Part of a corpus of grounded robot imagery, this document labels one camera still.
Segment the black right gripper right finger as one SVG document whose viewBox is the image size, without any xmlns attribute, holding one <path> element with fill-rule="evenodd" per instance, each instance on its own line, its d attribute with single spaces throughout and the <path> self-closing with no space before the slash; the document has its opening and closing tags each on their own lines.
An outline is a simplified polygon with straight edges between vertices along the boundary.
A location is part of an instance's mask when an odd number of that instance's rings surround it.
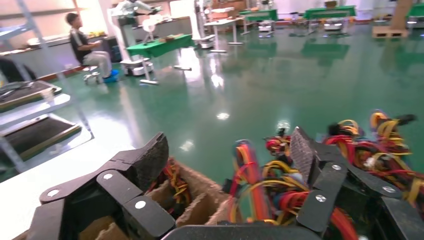
<svg viewBox="0 0 424 240">
<path fill-rule="evenodd" d="M 299 226 L 323 237 L 332 212 L 340 208 L 352 218 L 358 239 L 423 239 L 423 220 L 401 191 L 351 165 L 336 146 L 316 142 L 296 127 L 289 151 L 309 187 L 296 218 Z"/>
</svg>

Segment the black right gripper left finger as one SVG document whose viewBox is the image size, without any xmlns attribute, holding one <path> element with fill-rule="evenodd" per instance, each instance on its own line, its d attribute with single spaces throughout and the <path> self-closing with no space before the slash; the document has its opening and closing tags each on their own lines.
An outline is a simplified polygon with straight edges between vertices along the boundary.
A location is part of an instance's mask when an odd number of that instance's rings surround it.
<svg viewBox="0 0 424 240">
<path fill-rule="evenodd" d="M 97 170 L 45 190 L 27 232 L 29 240 L 76 240 L 91 223 L 111 217 L 132 240 L 160 240 L 175 219 L 146 195 L 169 158 L 167 137 L 119 151 Z"/>
</svg>

